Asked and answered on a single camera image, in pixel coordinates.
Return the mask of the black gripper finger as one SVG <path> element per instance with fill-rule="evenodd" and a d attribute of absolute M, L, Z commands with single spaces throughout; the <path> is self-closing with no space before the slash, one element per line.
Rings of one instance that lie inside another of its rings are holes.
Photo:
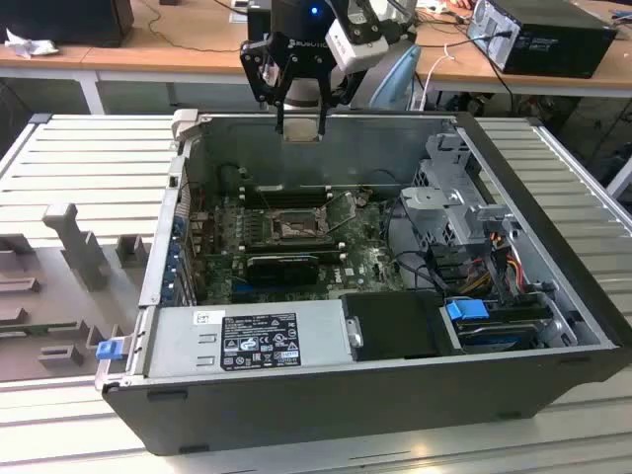
<path fill-rule="evenodd" d="M 326 132 L 327 113 L 345 100 L 348 92 L 347 77 L 338 86 L 331 85 L 332 64 L 324 58 L 317 59 L 317 84 L 320 94 L 317 136 L 323 138 Z"/>
<path fill-rule="evenodd" d="M 255 100 L 276 108 L 276 132 L 283 133 L 284 101 L 291 86 L 289 38 L 272 33 L 265 40 L 242 43 L 240 60 Z M 276 81 L 270 85 L 263 77 L 267 66 L 277 69 Z"/>

